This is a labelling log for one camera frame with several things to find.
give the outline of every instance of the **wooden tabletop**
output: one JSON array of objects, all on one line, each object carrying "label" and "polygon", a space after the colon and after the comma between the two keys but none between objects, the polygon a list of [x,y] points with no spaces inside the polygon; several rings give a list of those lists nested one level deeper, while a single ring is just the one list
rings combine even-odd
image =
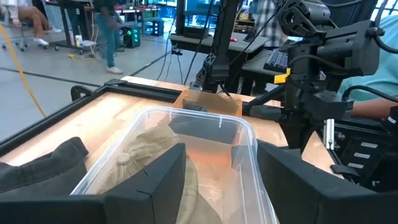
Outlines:
[{"label": "wooden tabletop", "polygon": [[[187,86],[174,83],[158,82],[137,77],[124,77],[123,80],[174,90],[186,90],[188,88]],[[234,96],[239,97],[243,101],[253,99],[251,96]],[[279,106],[280,103],[278,101],[271,101],[268,105]],[[121,131],[131,122],[132,118],[149,106],[172,106],[172,104],[117,93],[105,93],[51,128],[48,128],[6,154],[0,158],[0,162],[20,166],[52,152],[67,139],[78,136],[90,152],[86,161],[86,166],[89,169],[100,155],[118,138]],[[277,123],[246,116],[243,119],[251,123],[258,139],[277,146],[287,145],[285,136]],[[334,164],[334,162],[315,133],[310,138],[302,157],[305,161],[318,168],[332,173],[330,165]]]}]

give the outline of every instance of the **white sneaker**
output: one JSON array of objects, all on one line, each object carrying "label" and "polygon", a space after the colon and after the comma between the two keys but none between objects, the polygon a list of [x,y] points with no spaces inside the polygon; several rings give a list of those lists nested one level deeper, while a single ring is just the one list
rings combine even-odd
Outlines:
[{"label": "white sneaker", "polygon": [[116,68],[115,66],[107,68],[106,71],[109,72],[109,73],[115,74],[115,75],[123,74],[123,71],[118,69],[118,68]]},{"label": "white sneaker", "polygon": [[54,27],[47,31],[47,33],[53,33],[53,34],[58,34],[61,32],[62,32],[62,30],[54,28]]},{"label": "white sneaker", "polygon": [[39,45],[42,45],[42,46],[48,46],[49,45],[49,43],[47,41],[45,41],[43,39],[40,39],[40,38],[33,38],[33,41],[35,43],[39,44]]}]

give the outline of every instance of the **concrete floor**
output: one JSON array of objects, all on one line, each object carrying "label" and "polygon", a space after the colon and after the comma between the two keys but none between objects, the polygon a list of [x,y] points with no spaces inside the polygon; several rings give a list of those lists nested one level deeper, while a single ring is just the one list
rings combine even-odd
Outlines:
[{"label": "concrete floor", "polygon": [[[10,39],[20,36],[13,29],[6,29],[6,33]],[[164,63],[165,37],[142,37],[140,47],[126,49],[124,53],[118,54],[115,58],[116,65],[124,71],[124,75],[112,75],[106,73],[105,63],[102,60],[74,61],[68,58],[68,55],[75,54],[76,57],[81,57],[78,52],[70,49],[60,49],[56,52],[53,47],[44,50],[32,42],[31,31],[25,34],[30,40],[28,49],[21,52],[14,47],[14,50],[26,79],[46,114],[51,114],[72,102],[70,88],[74,85],[95,89],[112,78],[121,78],[125,75],[156,79]],[[63,34],[46,35],[46,40],[49,42],[64,38]],[[4,42],[3,36],[0,36],[0,42]],[[193,52],[183,51],[183,56],[179,58],[184,79],[192,56]],[[204,54],[197,55],[187,83],[194,81],[204,58]],[[173,55],[171,60],[169,67],[170,55],[168,55],[159,80],[180,83],[181,73],[177,56]],[[24,88],[9,50],[0,51],[0,105],[0,141],[42,118]]]}]

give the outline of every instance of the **yellow cable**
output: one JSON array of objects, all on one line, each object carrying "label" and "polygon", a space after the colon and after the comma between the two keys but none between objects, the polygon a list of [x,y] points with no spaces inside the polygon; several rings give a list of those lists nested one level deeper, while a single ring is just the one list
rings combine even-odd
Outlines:
[{"label": "yellow cable", "polygon": [[43,115],[43,117],[45,117],[45,113],[44,113],[42,107],[39,105],[39,102],[37,102],[36,97],[32,93],[32,90],[30,90],[29,84],[27,83],[26,78],[25,78],[25,74],[22,71],[22,67],[19,65],[19,62],[17,60],[17,56],[15,55],[14,48],[12,48],[12,44],[11,44],[10,40],[8,39],[6,31],[4,30],[4,28],[3,28],[1,23],[0,23],[0,32],[3,35],[4,40],[7,43],[7,47],[9,49],[10,53],[11,53],[12,59],[13,59],[13,61],[15,63],[15,66],[17,67],[17,69],[19,71],[19,76],[21,77],[22,81],[24,82],[25,89],[29,93],[29,95],[32,98],[32,100],[35,102],[37,109],[39,109],[40,113]]}]

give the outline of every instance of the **desk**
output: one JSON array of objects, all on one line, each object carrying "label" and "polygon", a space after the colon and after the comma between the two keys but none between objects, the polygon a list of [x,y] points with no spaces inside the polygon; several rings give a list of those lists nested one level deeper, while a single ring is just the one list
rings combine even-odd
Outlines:
[{"label": "desk", "polygon": [[[229,43],[228,50],[228,60],[234,60],[247,46],[249,43],[243,41],[246,34],[232,33],[233,38],[238,41]],[[177,44],[177,48],[189,51],[196,51],[200,39],[188,38],[182,35],[171,35],[170,41],[172,45]],[[229,78],[226,81],[226,89],[231,93],[236,93],[238,91],[239,78],[238,71],[241,69],[244,62],[248,59],[253,58],[258,52],[262,50],[264,43],[268,41],[267,37],[258,37],[254,42],[248,47],[243,54],[235,60],[235,62],[229,68]],[[208,54],[211,50],[211,45],[213,44],[213,37],[207,37],[202,40],[201,46],[199,48],[199,53]]]},{"label": "desk", "polygon": [[241,94],[250,95],[253,80],[264,80],[267,83],[274,83],[274,77],[281,74],[280,72],[263,69],[271,52],[271,50],[262,50],[242,66],[239,72],[239,76],[244,77]]},{"label": "desk", "polygon": [[84,1],[81,0],[71,0],[71,1],[52,1],[52,0],[46,0],[45,2],[48,5],[51,6],[58,6],[61,11],[61,17],[62,17],[62,24],[63,24],[63,31],[65,33],[65,38],[66,40],[61,40],[61,41],[56,41],[52,42],[52,45],[55,45],[55,50],[59,51],[60,47],[65,47],[69,49],[77,49],[79,50],[79,54],[82,55],[83,52],[87,52],[90,50],[89,47],[77,47],[72,45],[72,40],[70,39],[70,34],[69,34],[69,26],[68,26],[68,21],[67,21],[67,16],[65,14],[65,9],[79,9],[79,15],[78,15],[78,20],[79,20],[79,26],[80,26],[80,32],[81,36],[83,37],[83,40],[89,40],[90,35],[89,35],[89,24],[88,24],[88,18],[86,15],[86,10],[91,10],[87,9],[85,7]]},{"label": "desk", "polygon": [[[124,77],[123,80],[180,91],[188,88],[183,85],[137,77]],[[239,97],[243,101],[253,99],[251,96],[233,96]],[[268,105],[279,106],[280,103],[278,101],[270,101]],[[148,106],[172,106],[172,103],[106,92],[2,156],[0,162],[20,166],[52,152],[59,144],[67,139],[78,136],[90,152],[86,160],[86,166],[89,169],[100,155],[119,137],[121,132],[131,122],[131,119]],[[283,132],[277,123],[247,116],[244,116],[243,119],[251,123],[258,139],[277,146],[287,145]],[[334,164],[333,159],[316,133],[313,133],[311,136],[302,157],[305,161],[332,174],[330,165]]]}]

